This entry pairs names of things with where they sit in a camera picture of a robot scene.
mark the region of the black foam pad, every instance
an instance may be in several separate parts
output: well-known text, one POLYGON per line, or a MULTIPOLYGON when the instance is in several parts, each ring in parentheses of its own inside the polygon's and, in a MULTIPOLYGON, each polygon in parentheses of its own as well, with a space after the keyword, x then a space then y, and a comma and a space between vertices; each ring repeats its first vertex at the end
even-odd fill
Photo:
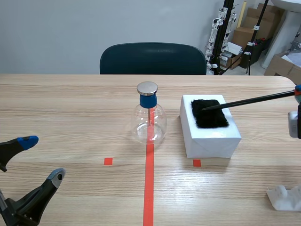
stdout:
POLYGON ((191 102, 192 113, 199 128, 227 127, 229 123, 221 109, 202 111, 205 107, 219 105, 217 100, 194 100, 191 102))

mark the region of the wood grain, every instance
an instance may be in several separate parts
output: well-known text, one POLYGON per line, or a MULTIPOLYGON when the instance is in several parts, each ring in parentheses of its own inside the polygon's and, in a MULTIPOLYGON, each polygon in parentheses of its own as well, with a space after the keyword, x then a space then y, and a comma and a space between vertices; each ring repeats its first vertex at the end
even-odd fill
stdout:
POLYGON ((40 138, 0 173, 4 195, 20 199, 64 167, 41 226, 141 226, 145 146, 129 126, 142 81, 158 84, 168 116, 155 149, 155 226, 301 224, 300 213, 275 211, 266 196, 267 187, 301 183, 300 141, 287 126, 294 97, 231 108, 242 140, 231 159, 202 159, 201 168, 186 158, 179 119, 182 95, 230 102, 294 88, 278 76, 0 75, 1 141, 40 138))

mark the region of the robotic claw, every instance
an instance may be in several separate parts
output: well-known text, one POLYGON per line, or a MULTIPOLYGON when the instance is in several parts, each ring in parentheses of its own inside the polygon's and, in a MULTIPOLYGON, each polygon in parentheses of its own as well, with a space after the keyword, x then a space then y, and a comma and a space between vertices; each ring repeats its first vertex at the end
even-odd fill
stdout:
MULTIPOLYGON (((30 149, 38 142, 38 137, 19 137, 8 142, 0 143, 0 170, 6 172, 6 164, 16 154, 30 149)), ((40 186, 29 192, 22 199, 14 201, 5 199, 0 190, 0 213, 7 226, 37 226, 42 214, 58 190, 64 176, 65 169, 54 170, 40 186)))

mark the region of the silver bottle cap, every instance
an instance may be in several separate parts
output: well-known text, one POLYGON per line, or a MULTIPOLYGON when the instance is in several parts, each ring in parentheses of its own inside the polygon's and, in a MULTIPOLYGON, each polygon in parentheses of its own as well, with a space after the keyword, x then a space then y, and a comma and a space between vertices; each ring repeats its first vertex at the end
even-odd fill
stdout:
POLYGON ((158 85, 152 81, 144 81, 137 86, 137 91, 142 96, 152 96, 157 90, 158 85))

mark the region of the chair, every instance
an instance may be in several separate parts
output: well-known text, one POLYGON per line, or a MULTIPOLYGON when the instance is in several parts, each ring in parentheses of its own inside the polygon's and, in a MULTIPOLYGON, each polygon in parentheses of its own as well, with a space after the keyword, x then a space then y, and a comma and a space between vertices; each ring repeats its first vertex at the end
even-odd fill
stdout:
POLYGON ((206 74, 204 54, 197 48, 172 43, 129 43, 107 48, 100 74, 206 74))

